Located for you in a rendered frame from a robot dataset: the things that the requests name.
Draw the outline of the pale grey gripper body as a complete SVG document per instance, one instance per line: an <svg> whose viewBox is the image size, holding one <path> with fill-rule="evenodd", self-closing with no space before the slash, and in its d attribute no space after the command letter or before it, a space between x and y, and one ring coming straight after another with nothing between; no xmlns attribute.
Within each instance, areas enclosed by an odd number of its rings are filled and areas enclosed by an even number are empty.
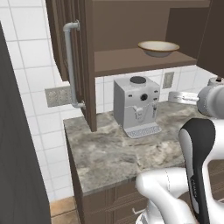
<svg viewBox="0 0 224 224"><path fill-rule="evenodd" d="M168 94L168 101L181 103L181 104L196 104L199 101L199 97L195 93L189 92L170 92Z"/></svg>

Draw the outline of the brown base cabinet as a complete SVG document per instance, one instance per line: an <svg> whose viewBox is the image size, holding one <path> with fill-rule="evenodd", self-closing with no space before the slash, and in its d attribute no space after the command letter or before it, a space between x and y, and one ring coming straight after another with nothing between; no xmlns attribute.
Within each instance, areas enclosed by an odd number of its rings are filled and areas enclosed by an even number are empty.
<svg viewBox="0 0 224 224"><path fill-rule="evenodd" d="M146 199L135 188L138 173L185 165L176 129L130 139L117 128L67 128L66 143L80 224L111 224L115 209Z"/></svg>

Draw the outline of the dark tall cabinet panel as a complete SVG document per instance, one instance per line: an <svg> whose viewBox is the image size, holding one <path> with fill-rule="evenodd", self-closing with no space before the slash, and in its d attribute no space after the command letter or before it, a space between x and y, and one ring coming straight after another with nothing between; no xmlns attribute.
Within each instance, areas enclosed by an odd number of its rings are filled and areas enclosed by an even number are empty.
<svg viewBox="0 0 224 224"><path fill-rule="evenodd" d="M0 224L52 224L44 181L1 24Z"/></svg>

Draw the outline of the grey coffee machine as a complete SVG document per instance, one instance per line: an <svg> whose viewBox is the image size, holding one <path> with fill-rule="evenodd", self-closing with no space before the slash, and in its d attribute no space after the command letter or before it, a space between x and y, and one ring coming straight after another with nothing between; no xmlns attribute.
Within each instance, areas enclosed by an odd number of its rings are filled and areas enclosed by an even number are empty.
<svg viewBox="0 0 224 224"><path fill-rule="evenodd" d="M145 76L114 80L114 118L130 138L154 135L160 86Z"/></svg>

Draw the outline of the beige bowl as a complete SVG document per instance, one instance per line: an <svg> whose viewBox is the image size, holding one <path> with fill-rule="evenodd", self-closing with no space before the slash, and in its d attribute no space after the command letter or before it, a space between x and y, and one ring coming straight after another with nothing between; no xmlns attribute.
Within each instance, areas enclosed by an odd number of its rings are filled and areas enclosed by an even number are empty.
<svg viewBox="0 0 224 224"><path fill-rule="evenodd" d="M166 41L143 41L138 44L145 54L151 57L163 58L176 52L179 45Z"/></svg>

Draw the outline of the brown drawer front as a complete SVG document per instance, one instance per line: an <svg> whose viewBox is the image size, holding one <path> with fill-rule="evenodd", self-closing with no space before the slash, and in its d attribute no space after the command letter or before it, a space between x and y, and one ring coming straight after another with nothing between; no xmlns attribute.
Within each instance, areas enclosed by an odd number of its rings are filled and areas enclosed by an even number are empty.
<svg viewBox="0 0 224 224"><path fill-rule="evenodd" d="M147 206L147 199L137 199L119 206L112 212L111 224L135 224L138 215Z"/></svg>

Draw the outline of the grey wall socket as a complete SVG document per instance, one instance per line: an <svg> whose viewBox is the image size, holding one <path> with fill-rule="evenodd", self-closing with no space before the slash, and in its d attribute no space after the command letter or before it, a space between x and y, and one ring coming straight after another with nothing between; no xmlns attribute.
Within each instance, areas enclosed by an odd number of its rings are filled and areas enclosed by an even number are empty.
<svg viewBox="0 0 224 224"><path fill-rule="evenodd" d="M171 88L173 81L174 72L169 72L164 74L163 88Z"/></svg>

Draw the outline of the brown open wall cabinet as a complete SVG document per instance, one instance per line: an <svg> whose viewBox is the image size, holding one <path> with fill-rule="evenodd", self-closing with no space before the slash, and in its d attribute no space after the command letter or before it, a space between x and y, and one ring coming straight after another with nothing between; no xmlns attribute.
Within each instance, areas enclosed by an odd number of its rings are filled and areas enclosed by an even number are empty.
<svg viewBox="0 0 224 224"><path fill-rule="evenodd" d="M95 78L157 68L196 65L211 0L79 0L87 124L97 130ZM179 45L157 58L138 47L143 41Z"/></svg>

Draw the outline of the grey wide wall plate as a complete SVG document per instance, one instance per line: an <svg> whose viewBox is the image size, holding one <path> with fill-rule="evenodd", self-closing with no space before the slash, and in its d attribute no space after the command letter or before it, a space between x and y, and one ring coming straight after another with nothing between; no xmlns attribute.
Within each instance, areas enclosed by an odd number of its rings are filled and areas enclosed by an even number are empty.
<svg viewBox="0 0 224 224"><path fill-rule="evenodd" d="M45 90L45 98L49 108L70 104L71 89L69 86L48 88Z"/></svg>

